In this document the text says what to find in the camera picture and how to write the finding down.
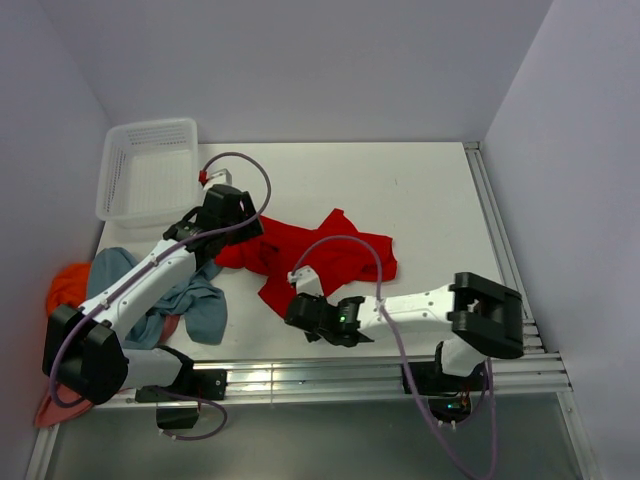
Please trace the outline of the blue grey t shirt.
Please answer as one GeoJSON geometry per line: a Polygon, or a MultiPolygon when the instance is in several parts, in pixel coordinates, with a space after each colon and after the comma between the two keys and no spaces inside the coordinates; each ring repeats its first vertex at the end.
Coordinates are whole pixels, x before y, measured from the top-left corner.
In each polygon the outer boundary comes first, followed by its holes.
{"type": "MultiPolygon", "coordinates": [[[[124,248],[99,252],[89,267],[86,296],[92,298],[137,265],[124,248]]],[[[150,350],[165,343],[184,322],[189,338],[205,345],[221,343],[227,324],[227,302],[223,291],[211,284],[221,268],[210,261],[189,279],[168,290],[127,334],[124,347],[150,350]]]]}

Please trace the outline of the red t shirt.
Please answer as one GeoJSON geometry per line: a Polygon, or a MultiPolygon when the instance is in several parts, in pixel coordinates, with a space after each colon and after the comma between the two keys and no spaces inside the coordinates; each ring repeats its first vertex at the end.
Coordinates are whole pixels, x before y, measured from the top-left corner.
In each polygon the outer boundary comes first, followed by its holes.
{"type": "Polygon", "coordinates": [[[382,280],[392,281],[398,273],[398,261],[393,251],[393,239],[386,235],[361,232],[341,209],[333,209],[315,229],[286,224],[266,216],[261,218],[264,233],[247,242],[227,246],[216,258],[225,269],[244,269],[261,275],[260,288],[233,287],[238,299],[226,294],[228,318],[239,320],[241,307],[252,300],[261,300],[267,309],[283,317],[295,296],[295,288],[287,275],[299,259],[315,270],[326,294],[352,282],[376,282],[377,266],[369,244],[381,260],[382,280]]]}

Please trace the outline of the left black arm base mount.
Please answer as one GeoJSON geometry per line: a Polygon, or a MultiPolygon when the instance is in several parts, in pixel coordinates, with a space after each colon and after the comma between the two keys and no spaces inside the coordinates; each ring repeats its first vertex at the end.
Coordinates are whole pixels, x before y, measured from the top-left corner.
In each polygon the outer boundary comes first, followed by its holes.
{"type": "Polygon", "coordinates": [[[162,435],[181,441],[211,438],[220,433],[228,421],[228,413],[220,404],[225,398],[227,371],[224,369],[194,370],[185,381],[169,387],[144,387],[135,391],[138,404],[156,405],[156,425],[162,435]],[[190,434],[205,408],[221,415],[220,423],[211,431],[190,434]]]}

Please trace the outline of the aluminium front rail frame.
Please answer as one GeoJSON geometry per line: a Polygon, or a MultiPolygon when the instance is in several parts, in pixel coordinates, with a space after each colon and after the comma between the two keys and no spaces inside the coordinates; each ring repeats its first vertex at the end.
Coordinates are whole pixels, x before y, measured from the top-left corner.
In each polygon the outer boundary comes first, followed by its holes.
{"type": "Polygon", "coordinates": [[[125,391],[42,430],[30,479],[576,479],[560,359],[493,365],[453,426],[429,427],[393,358],[200,363],[185,399],[125,391]]]}

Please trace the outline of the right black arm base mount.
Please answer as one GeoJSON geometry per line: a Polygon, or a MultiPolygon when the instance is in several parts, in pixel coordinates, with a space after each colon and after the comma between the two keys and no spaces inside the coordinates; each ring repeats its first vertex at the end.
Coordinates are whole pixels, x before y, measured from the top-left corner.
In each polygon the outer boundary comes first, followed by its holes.
{"type": "Polygon", "coordinates": [[[421,414],[429,412],[435,422],[467,419],[475,409],[472,395],[478,393],[478,404],[481,404],[488,390],[484,365],[477,366],[467,377],[446,375],[437,369],[434,361],[410,362],[409,367],[416,394],[411,389],[409,376],[401,369],[404,393],[412,397],[421,414]]]}

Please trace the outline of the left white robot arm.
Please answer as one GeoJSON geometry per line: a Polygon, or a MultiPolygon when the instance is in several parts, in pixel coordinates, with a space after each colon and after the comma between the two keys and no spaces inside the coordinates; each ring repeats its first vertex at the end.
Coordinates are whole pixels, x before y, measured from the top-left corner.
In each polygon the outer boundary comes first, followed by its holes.
{"type": "Polygon", "coordinates": [[[188,280],[228,245],[263,232],[251,196],[215,184],[202,205],[171,225],[151,252],[112,285],[78,307],[50,314],[42,370],[49,387],[63,385],[94,405],[125,389],[160,388],[183,399],[195,386],[194,362],[171,347],[128,349],[127,335],[171,288],[188,280]]]}

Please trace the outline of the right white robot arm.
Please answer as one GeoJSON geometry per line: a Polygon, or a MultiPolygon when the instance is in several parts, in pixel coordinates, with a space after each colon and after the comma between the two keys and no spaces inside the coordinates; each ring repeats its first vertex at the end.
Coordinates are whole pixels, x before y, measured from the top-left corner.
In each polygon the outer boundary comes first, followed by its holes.
{"type": "Polygon", "coordinates": [[[353,348],[392,336],[449,334],[436,347],[433,378],[443,389],[457,388],[488,358],[524,355],[523,303],[519,292],[470,272],[443,287],[386,297],[353,296],[332,305],[311,267],[287,274],[295,296],[284,322],[308,342],[353,348]]]}

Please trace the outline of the aluminium right side rail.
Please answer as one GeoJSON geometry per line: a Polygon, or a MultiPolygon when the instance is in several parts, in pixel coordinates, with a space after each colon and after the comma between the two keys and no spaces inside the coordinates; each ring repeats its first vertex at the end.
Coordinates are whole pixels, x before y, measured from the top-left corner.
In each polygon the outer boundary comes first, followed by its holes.
{"type": "Polygon", "coordinates": [[[463,144],[471,175],[487,224],[494,256],[503,283],[522,295],[524,315],[524,351],[526,355],[542,354],[546,348],[525,292],[504,222],[483,161],[480,142],[463,144]]]}

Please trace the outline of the pink t shirt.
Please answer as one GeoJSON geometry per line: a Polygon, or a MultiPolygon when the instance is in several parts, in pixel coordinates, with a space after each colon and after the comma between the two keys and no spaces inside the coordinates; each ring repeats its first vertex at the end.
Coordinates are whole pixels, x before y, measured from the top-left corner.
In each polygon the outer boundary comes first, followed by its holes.
{"type": "Polygon", "coordinates": [[[105,321],[86,321],[84,312],[60,305],[47,320],[42,371],[49,390],[34,418],[47,428],[78,417],[126,389],[188,384],[194,362],[168,347],[126,349],[105,321]]]}

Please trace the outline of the white plastic perforated basket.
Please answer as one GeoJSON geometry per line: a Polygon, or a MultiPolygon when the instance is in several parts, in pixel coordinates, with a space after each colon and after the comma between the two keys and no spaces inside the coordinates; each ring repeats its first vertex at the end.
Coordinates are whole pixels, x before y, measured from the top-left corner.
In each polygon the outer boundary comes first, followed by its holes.
{"type": "Polygon", "coordinates": [[[96,216],[124,228],[172,223],[200,200],[199,170],[193,119],[113,127],[104,141],[96,216]]]}

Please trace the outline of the orange t shirt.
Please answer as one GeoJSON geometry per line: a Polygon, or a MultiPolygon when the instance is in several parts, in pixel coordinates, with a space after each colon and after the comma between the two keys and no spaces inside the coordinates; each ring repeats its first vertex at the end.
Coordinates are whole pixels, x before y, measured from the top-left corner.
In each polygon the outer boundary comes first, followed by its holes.
{"type": "Polygon", "coordinates": [[[74,263],[53,278],[46,296],[46,314],[61,305],[79,307],[87,299],[90,263],[74,263]]]}

